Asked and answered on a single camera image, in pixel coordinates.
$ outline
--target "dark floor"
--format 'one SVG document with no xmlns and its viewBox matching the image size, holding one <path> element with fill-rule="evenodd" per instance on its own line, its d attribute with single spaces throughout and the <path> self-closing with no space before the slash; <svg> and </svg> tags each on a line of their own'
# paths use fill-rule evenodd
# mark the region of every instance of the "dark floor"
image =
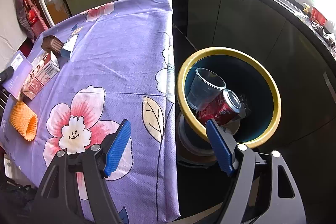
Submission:
<svg viewBox="0 0 336 224">
<path fill-rule="evenodd" d="M 195 51 L 185 36 L 173 28 L 175 82 L 184 61 Z M 176 116 L 180 108 L 176 101 Z M 209 209 L 224 199 L 230 179 L 222 172 L 218 164 L 208 168 L 188 168 L 177 165 L 177 187 L 180 218 L 185 218 Z"/>
</svg>

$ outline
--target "plastic cup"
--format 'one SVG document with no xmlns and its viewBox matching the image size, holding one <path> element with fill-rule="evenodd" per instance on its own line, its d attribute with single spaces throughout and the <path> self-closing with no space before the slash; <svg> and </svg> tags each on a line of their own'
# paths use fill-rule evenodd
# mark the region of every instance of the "plastic cup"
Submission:
<svg viewBox="0 0 336 224">
<path fill-rule="evenodd" d="M 188 105 L 201 111 L 226 88 L 224 80 L 211 70 L 197 68 L 187 97 Z"/>
</svg>

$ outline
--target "beige leaf print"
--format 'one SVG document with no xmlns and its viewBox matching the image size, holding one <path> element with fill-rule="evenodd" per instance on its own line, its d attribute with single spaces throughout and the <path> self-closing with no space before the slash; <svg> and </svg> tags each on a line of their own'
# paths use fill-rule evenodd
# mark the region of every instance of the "beige leaf print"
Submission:
<svg viewBox="0 0 336 224">
<path fill-rule="evenodd" d="M 164 127 L 162 110 L 157 102 L 146 96 L 142 97 L 142 120 L 148 133 L 161 143 Z"/>
</svg>

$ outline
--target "cup rim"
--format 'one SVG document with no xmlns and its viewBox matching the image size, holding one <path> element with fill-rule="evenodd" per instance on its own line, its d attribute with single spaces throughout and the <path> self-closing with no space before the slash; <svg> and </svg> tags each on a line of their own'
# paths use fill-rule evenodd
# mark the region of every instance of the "cup rim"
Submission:
<svg viewBox="0 0 336 224">
<path fill-rule="evenodd" d="M 210 82 L 206 81 L 206 80 L 199 74 L 199 72 L 198 72 L 199 69 L 207 70 L 207 71 L 213 73 L 214 75 L 216 75 L 217 77 L 219 77 L 219 78 L 223 81 L 223 83 L 224 83 L 224 87 L 216 86 L 216 85 L 211 84 Z M 213 71 L 209 70 L 209 69 L 199 67 L 199 68 L 196 69 L 196 75 L 197 75 L 203 82 L 205 82 L 205 83 L 208 84 L 209 86 L 212 86 L 212 87 L 215 88 L 215 89 L 218 89 L 218 90 L 225 90 L 225 89 L 226 89 L 226 83 L 225 83 L 225 81 L 223 80 L 223 78 L 220 77 L 218 74 L 214 73 Z"/>
</svg>

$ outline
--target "table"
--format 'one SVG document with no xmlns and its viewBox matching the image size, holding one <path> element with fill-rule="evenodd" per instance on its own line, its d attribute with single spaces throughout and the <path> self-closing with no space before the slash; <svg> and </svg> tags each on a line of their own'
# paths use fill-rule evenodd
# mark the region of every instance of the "table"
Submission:
<svg viewBox="0 0 336 224">
<path fill-rule="evenodd" d="M 83 152 L 113 134 L 123 119 L 131 139 L 106 179 L 124 223 L 165 223 L 179 216 L 175 150 L 172 0 L 120 0 L 88 10 L 43 32 L 42 38 L 78 35 L 69 61 L 32 100 L 36 138 L 28 142 L 9 124 L 8 100 L 0 129 L 3 148 L 39 185 L 55 153 Z M 92 220 L 82 173 L 77 173 L 84 215 Z"/>
</svg>

